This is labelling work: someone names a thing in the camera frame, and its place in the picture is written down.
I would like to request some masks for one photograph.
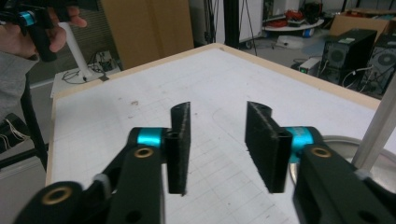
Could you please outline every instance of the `sleeve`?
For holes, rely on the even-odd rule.
[[[0,120],[19,103],[24,91],[25,74],[38,62],[0,52]]]

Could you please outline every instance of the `cardboard box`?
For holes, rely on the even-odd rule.
[[[123,69],[193,49],[189,2],[103,0]]]
[[[350,17],[346,14],[337,15],[332,22],[329,35],[341,35],[351,29],[376,30],[375,41],[381,34],[386,34],[393,27],[394,21],[376,20],[371,18]]]
[[[347,11],[355,15],[362,17],[373,17],[373,16],[384,16],[384,15],[396,15],[396,10],[384,10],[384,9],[373,9],[373,8],[352,8]]]

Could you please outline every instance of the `grid paper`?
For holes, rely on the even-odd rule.
[[[167,223],[298,223],[290,179],[284,194],[269,194],[248,155],[247,101],[272,107],[280,126],[315,126],[324,135],[359,139],[374,115],[211,49],[57,100],[51,180],[88,187],[133,127],[170,127],[170,108],[191,102],[188,193],[165,194]],[[395,143],[393,134],[387,147]]]

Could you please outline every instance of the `electronic equipment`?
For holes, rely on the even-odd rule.
[[[396,68],[396,35],[381,35],[375,43],[372,55],[359,90],[373,96],[384,95]]]
[[[114,64],[114,60],[111,58],[111,54],[108,50],[96,53],[94,63],[99,63],[99,65],[102,67],[102,71],[104,72],[111,71],[117,67]]]
[[[0,120],[0,153],[30,138],[26,124],[17,115],[8,114]]]
[[[302,63],[298,70],[302,73],[306,73],[311,76],[316,76],[320,65],[320,59],[310,58],[306,62]]]
[[[362,74],[350,76],[345,81],[349,72],[366,67],[375,36],[375,30],[352,29],[330,38],[326,41],[320,68],[336,70],[339,85],[360,80]]]

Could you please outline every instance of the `white pole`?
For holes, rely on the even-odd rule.
[[[396,77],[393,77],[378,109],[374,114],[370,126],[361,141],[361,145],[359,146],[352,163],[359,169],[370,171],[381,153],[381,150],[388,142],[395,126]]]
[[[66,42],[72,51],[73,57],[79,68],[78,76],[83,79],[84,77],[91,77],[92,73],[88,69],[88,65],[82,56],[81,50],[78,47],[78,43],[74,37],[73,31],[70,29],[70,25],[67,22],[59,22],[59,26],[66,30]]]

